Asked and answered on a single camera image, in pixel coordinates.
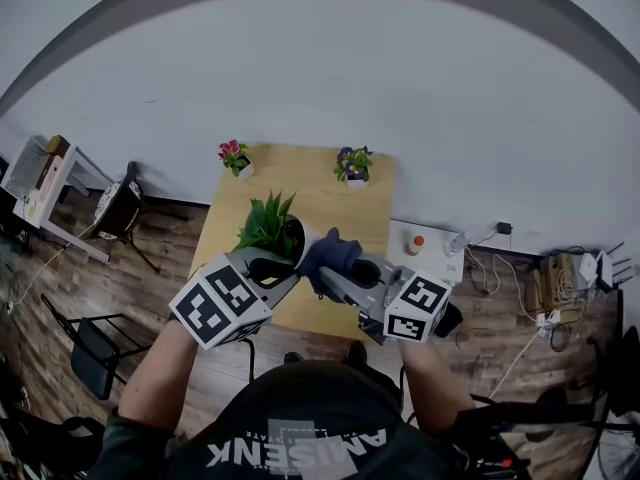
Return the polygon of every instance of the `black and white aruco marker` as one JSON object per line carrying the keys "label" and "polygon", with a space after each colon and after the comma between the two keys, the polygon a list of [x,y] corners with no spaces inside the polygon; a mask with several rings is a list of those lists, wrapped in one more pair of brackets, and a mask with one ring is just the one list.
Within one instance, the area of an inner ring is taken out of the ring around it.
{"label": "black and white aruco marker", "polygon": [[205,350],[246,338],[272,315],[224,254],[197,270],[169,306]]}
{"label": "black and white aruco marker", "polygon": [[418,270],[385,310],[384,335],[425,343],[438,324],[451,286]]}

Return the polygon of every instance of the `table leg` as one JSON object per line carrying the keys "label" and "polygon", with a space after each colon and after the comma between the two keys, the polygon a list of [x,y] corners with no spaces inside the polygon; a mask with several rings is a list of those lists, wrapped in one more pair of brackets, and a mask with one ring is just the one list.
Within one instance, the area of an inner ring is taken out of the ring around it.
{"label": "table leg", "polygon": [[103,185],[103,188],[106,189],[113,184],[113,180],[106,174],[104,174],[95,165],[93,165],[93,163],[86,156],[84,156],[84,153],[82,153],[82,151],[80,151],[79,149],[76,149],[75,160],[82,166],[85,171],[87,171],[91,176],[98,180]]}
{"label": "table leg", "polygon": [[68,231],[65,231],[61,227],[56,226],[53,222],[51,222],[49,220],[45,220],[42,223],[42,227],[45,228],[48,231],[51,231],[54,235],[59,236],[60,238],[62,238],[66,242],[69,242],[69,243],[75,245],[79,249],[82,249],[83,251],[85,251],[92,258],[95,258],[95,259],[97,259],[99,261],[102,261],[103,263],[108,263],[109,262],[109,255],[108,254],[96,249],[95,247],[91,247],[89,244],[87,244],[86,242],[83,242],[79,238],[76,238],[75,236],[73,236]]}
{"label": "table leg", "polygon": [[78,192],[80,192],[84,197],[89,197],[89,191],[87,190],[87,187],[80,183],[73,174],[69,174],[67,176],[67,182]]}

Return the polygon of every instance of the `person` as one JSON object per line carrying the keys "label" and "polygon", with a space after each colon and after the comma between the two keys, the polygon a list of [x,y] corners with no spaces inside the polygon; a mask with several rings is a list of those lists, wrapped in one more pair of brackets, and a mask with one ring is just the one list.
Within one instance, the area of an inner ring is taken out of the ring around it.
{"label": "person", "polygon": [[473,401],[432,344],[398,346],[419,429],[402,420],[399,389],[356,343],[342,363],[287,354],[165,459],[197,352],[169,321],[126,385],[88,478],[449,478],[452,451],[437,437]]}

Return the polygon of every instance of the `gray curved arch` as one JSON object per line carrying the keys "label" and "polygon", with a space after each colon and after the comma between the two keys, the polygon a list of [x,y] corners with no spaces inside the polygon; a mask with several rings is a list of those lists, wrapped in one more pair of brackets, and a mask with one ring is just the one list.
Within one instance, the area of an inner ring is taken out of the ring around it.
{"label": "gray curved arch", "polygon": [[[151,17],[202,0],[103,0],[56,36],[0,98],[0,116],[75,55]],[[507,21],[563,50],[640,111],[640,63],[570,0],[447,0]]]}

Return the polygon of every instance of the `wood plank flooring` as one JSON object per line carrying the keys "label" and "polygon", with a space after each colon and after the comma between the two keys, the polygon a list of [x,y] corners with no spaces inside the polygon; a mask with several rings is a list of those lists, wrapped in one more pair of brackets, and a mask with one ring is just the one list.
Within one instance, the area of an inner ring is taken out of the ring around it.
{"label": "wood plank flooring", "polygon": [[[95,193],[83,198],[72,191],[65,204],[58,205],[54,220],[79,233],[91,222],[97,199]],[[45,293],[70,318],[124,313],[135,323],[128,329],[137,329],[136,337],[151,342],[166,321],[167,302],[185,282],[206,216],[206,209],[202,208],[173,209],[189,217],[189,222],[147,213],[134,234],[136,244],[161,268],[160,274],[149,269],[131,248],[98,239],[97,246],[111,254],[108,264],[70,247],[42,272],[11,315],[0,315],[0,347],[23,379],[34,414],[54,422],[74,415],[105,421],[117,405],[123,387],[119,383],[114,385],[107,402],[98,402],[76,379],[69,363],[71,342],[41,303],[40,294]],[[7,246],[0,246],[2,260],[18,276],[20,295],[37,270],[58,250],[58,246],[36,238],[31,257],[18,256]],[[476,255],[490,265],[490,254]],[[508,254],[503,256],[508,261],[516,259]],[[454,289],[452,298],[464,316],[463,326],[446,339],[435,338],[441,353],[467,388],[484,396],[491,393],[535,332],[519,307],[511,270],[500,261],[496,267],[502,287],[492,296],[478,292],[465,272],[465,279]],[[0,297],[4,301],[8,276],[4,266],[0,269],[3,271]],[[479,269],[474,276],[481,281]],[[615,294],[601,296],[574,328],[564,352],[553,352],[548,343],[537,339],[495,398],[533,402],[550,386],[566,386],[572,379],[592,374],[595,359],[585,340],[593,335],[604,343],[613,334],[615,314]],[[256,375],[281,364],[288,351],[297,351],[306,358],[340,359],[349,345],[341,338],[273,326],[253,338],[257,349]],[[397,381],[401,362],[396,344],[387,342],[382,347],[367,348],[370,364]],[[192,436],[200,431],[247,384],[248,352],[247,345],[242,343],[199,352],[180,422],[181,433]],[[135,356],[123,361],[121,374],[126,378],[139,361]],[[571,401],[586,401],[589,396],[588,390],[569,392]],[[405,416],[410,413],[409,402]],[[520,434],[512,434],[507,440],[522,457],[532,460],[534,478],[571,479],[577,477],[594,434],[589,429],[570,426],[557,430],[543,443],[529,443]]]}

